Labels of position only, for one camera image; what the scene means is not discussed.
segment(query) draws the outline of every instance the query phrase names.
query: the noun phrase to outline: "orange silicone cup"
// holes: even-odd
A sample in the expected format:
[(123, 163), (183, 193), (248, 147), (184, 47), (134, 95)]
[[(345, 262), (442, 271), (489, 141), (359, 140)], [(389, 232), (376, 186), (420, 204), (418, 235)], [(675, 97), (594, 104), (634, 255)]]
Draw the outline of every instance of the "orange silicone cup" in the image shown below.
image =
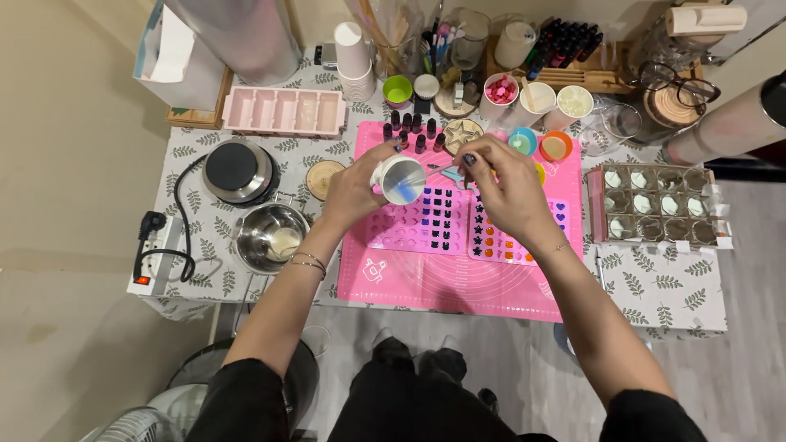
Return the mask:
[[(551, 137), (559, 138), (560, 140), (562, 140), (563, 143), (565, 143), (565, 155), (562, 156), (561, 158), (553, 158), (545, 151), (545, 149), (543, 149), (543, 140)], [(543, 155), (543, 158), (545, 158), (548, 161), (564, 160), (565, 158), (568, 158), (571, 155), (571, 152), (573, 152), (573, 140), (571, 140), (571, 137), (567, 136), (567, 134), (562, 131), (550, 131), (547, 132), (545, 135), (543, 135), (543, 138), (541, 138), (541, 142), (538, 143), (538, 150), (540, 150), (540, 153), (541, 155)]]

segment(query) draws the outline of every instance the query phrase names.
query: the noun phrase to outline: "blue scissors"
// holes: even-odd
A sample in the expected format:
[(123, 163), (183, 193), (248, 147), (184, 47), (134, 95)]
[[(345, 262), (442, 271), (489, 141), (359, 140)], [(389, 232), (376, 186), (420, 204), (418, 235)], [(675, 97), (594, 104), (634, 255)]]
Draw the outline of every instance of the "blue scissors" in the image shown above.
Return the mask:
[(445, 175), (446, 177), (454, 180), (456, 182), (456, 187), (458, 187), (459, 190), (471, 189), (475, 195), (480, 195), (480, 192), (478, 192), (478, 189), (474, 184), (470, 183), (468, 186), (461, 186), (461, 182), (464, 181), (464, 177), (458, 174), (458, 166), (453, 166), (447, 170), (442, 171), (442, 175)]

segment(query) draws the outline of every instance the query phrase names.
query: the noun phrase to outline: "hand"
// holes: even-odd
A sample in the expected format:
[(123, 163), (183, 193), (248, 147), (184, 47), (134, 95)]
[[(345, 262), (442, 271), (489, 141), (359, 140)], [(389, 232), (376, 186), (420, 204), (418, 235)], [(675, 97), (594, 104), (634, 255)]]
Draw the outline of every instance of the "hand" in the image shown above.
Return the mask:
[(565, 243), (530, 157), (486, 134), (463, 145), (453, 164), (465, 182), (477, 183), (491, 222), (527, 250), (536, 253)]
[(364, 153), (350, 167), (330, 177), (322, 218), (346, 233), (357, 221), (388, 203), (369, 187), (376, 166), (396, 154), (395, 142), (385, 142)]

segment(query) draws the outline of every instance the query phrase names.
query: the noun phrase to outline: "power strip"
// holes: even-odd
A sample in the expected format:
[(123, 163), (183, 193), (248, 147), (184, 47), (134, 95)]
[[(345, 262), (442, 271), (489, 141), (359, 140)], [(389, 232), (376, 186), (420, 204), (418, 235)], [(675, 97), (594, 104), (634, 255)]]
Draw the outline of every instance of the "power strip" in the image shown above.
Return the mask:
[[(143, 252), (151, 249), (177, 250), (180, 242), (180, 233), (183, 229), (183, 220), (167, 215), (167, 222), (163, 229), (151, 232), (150, 238), (145, 241)], [(128, 281), (128, 293), (147, 297), (162, 297), (167, 289), (167, 282), (172, 268), (174, 255), (170, 253), (154, 253), (142, 258), (141, 277), (134, 280), (131, 275)]]

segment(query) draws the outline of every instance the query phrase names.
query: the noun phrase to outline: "white tablecloth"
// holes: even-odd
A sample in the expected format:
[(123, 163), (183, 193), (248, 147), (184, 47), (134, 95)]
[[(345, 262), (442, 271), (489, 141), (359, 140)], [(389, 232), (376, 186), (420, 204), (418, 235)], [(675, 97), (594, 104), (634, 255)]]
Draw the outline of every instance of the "white tablecloth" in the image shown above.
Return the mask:
[[(306, 53), (313, 53), (313, 50), (307, 50)], [(313, 65), (310, 58), (305, 58), (301, 69), (281, 87), (340, 90), (341, 85), (336, 73), (325, 71), (321, 66)], [(304, 212), (309, 218), (315, 218), (321, 213), (323, 203), (311, 196), (303, 182), (308, 169), (323, 159), (336, 160), (349, 166), (352, 163), (354, 141), (360, 122), (387, 121), (390, 117), (390, 109), (384, 104), (381, 85), (370, 101), (347, 103), (347, 107), (347, 129), (338, 139), (248, 137), (275, 157), (282, 171), (279, 190), (295, 193), (307, 200)], [(402, 115), (412, 112), (412, 105), (400, 109), (400, 112)], [(434, 110), (432, 116), (443, 127), (447, 124), (447, 120)], [(470, 118), (481, 122), (477, 113)], [(566, 132), (576, 137), (581, 130), (582, 122), (577, 122)], [(172, 198), (178, 175), (219, 142), (238, 136), (242, 135), (233, 134), (231, 131), (173, 127), (155, 209), (168, 215), (179, 216)], [(583, 158), (582, 168), (587, 171), (603, 162), (662, 163), (663, 158), (656, 147), (622, 147), (608, 157)], [(586, 189), (583, 193), (585, 264), (593, 274), (597, 274), (594, 261), (597, 246), (591, 243)], [(192, 173), (183, 180), (180, 195), (192, 229), (192, 254), (197, 262), (196, 273), (187, 283), (179, 282), (183, 260), (178, 259), (171, 271), (171, 280), (177, 282), (168, 285), (166, 297), (143, 298), (162, 315), (175, 320), (199, 315), (210, 306), (208, 303), (241, 302), (251, 277), (234, 255), (230, 240), (231, 226), (244, 210), (218, 201), (204, 187), (200, 172)], [(698, 252), (678, 255), (675, 252), (655, 253), (655, 249), (649, 252), (647, 249), (622, 249), (607, 245), (600, 247), (607, 291), (631, 323), (640, 327), (639, 331), (643, 336), (649, 339), (682, 339), (709, 337), (726, 330), (721, 280), (715, 256), (703, 256)], [(182, 238), (180, 249), (184, 248), (185, 239)], [(387, 306), (337, 299), (336, 280), (340, 257), (339, 250), (328, 265), (327, 277), (317, 291), (314, 305), (417, 310), (403, 305)], [(251, 280), (249, 300), (254, 301), (259, 297), (265, 281), (266, 279), (260, 276)]]

